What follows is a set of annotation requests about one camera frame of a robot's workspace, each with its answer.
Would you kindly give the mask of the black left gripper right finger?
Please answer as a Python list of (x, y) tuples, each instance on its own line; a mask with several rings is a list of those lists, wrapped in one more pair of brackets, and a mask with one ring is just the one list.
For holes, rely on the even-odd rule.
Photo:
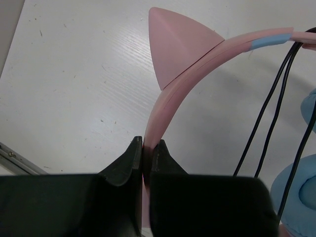
[(156, 237), (277, 237), (264, 183), (253, 177), (188, 174), (160, 141), (150, 176), (150, 226)]

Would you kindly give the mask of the pink blue cat-ear headphones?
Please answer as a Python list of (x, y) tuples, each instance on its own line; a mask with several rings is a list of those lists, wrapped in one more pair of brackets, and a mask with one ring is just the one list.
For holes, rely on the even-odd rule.
[[(316, 50), (316, 33), (295, 32), (293, 28), (276, 28), (256, 31), (231, 39), (224, 39), (203, 24), (170, 10), (152, 7), (149, 10), (149, 41), (152, 62), (161, 93), (151, 111), (144, 138), (145, 186), (149, 188), (149, 165), (152, 164), (154, 148), (168, 128), (179, 106), (195, 87), (209, 73), (222, 64), (244, 52), (294, 41), (294, 46)], [(239, 171), (247, 151), (254, 138), (264, 110), (275, 90), (279, 78), (291, 57), (288, 53), (283, 61), (274, 84), (259, 113), (254, 128), (247, 141), (235, 170)], [(294, 190), (289, 193), (292, 209), (284, 210), (284, 228), (291, 237), (315, 237), (316, 213), (303, 207), (294, 191), (299, 191), (299, 184), (311, 181), (312, 164), (316, 165), (315, 156), (308, 156), (301, 161), (297, 170), (298, 178), (293, 181)]]

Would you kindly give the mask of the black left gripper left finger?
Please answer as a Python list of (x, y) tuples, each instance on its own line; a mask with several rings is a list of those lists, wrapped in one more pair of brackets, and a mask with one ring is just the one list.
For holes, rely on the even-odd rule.
[(142, 138), (98, 173), (0, 178), (3, 237), (139, 237)]

